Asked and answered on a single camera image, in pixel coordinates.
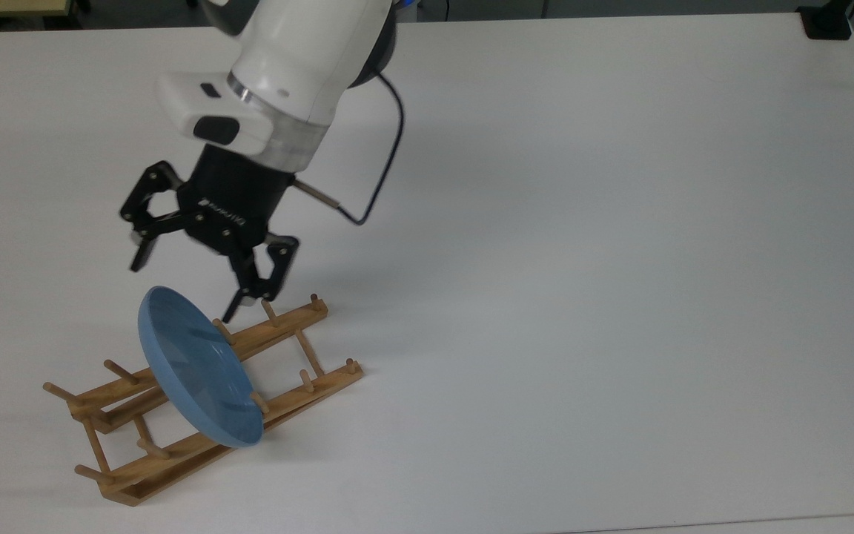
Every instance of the floor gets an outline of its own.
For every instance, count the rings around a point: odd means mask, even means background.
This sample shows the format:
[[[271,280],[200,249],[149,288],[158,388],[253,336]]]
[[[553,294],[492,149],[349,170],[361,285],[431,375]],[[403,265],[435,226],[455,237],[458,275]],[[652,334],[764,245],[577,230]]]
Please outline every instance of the floor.
[[[450,20],[496,20],[546,17],[607,17],[695,13],[791,13],[800,4],[819,6],[823,0],[449,0]],[[443,20],[447,0],[420,0],[420,22]],[[92,0],[90,13],[77,13],[85,28],[206,26],[203,10],[185,0]],[[41,30],[61,27],[14,19],[0,30]]]

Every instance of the white table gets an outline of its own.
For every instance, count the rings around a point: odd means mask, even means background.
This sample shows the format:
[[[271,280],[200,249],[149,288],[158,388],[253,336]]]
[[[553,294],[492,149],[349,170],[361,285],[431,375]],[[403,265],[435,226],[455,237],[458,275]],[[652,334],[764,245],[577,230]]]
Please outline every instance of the white table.
[[[794,14],[404,24],[409,126],[371,222],[298,192],[274,218],[302,239],[277,308],[317,291],[323,364],[368,375],[135,510],[102,500],[41,384],[142,368],[153,285],[223,311],[223,258],[169,236],[131,274],[116,210],[146,165],[199,154],[156,75],[235,54],[210,28],[0,34],[0,532],[854,514],[854,39]],[[360,209],[394,120],[382,88],[350,91],[302,178]],[[274,354],[263,391],[298,380]],[[136,436],[108,437],[129,460]]]

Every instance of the cable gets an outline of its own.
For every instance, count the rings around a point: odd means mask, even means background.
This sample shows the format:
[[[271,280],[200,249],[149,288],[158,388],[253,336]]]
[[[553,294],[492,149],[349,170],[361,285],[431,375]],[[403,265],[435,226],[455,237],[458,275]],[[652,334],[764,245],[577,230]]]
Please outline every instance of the cable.
[[[391,170],[391,165],[394,163],[394,155],[397,155],[397,146],[400,146],[400,137],[404,133],[404,102],[400,101],[400,95],[397,94],[397,89],[394,85],[384,77],[376,68],[372,68],[375,76],[384,84],[387,90],[391,91],[394,101],[397,102],[397,135],[394,137],[394,145],[391,146],[391,153],[387,156],[387,162],[384,163],[384,170],[380,173],[380,179],[377,180],[377,186],[374,188],[374,193],[371,194],[371,199],[365,209],[365,215],[360,219],[351,215],[346,209],[339,205],[336,209],[339,213],[345,216],[345,219],[350,220],[356,226],[361,226],[367,222],[367,217],[371,215],[371,210],[374,208],[374,203],[377,201],[377,195],[380,195],[380,189],[384,186],[384,180],[387,179],[387,173]]]

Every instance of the plate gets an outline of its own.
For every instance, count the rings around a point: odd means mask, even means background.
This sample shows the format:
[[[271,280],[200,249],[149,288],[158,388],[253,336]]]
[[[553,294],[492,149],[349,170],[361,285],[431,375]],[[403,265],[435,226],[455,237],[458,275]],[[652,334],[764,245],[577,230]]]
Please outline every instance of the plate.
[[[157,384],[194,428],[220,445],[259,443],[262,412],[250,399],[250,379],[193,302],[170,288],[152,288],[140,303],[138,332]]]

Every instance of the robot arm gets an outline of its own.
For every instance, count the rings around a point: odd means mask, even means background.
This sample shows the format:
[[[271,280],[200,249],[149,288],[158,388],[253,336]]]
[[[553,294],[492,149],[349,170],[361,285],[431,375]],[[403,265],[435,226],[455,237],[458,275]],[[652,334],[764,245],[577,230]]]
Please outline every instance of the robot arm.
[[[295,173],[308,167],[345,89],[386,65],[394,48],[392,0],[203,0],[214,26],[242,53],[228,72],[169,73],[157,99],[186,136],[206,146],[187,182],[169,163],[148,167],[122,206],[139,241],[131,270],[160,234],[184,230],[230,260],[239,291],[223,320],[250,297],[274,300],[298,249],[268,220]],[[156,193],[175,190],[179,210],[149,213]],[[274,261],[259,277],[254,247]]]

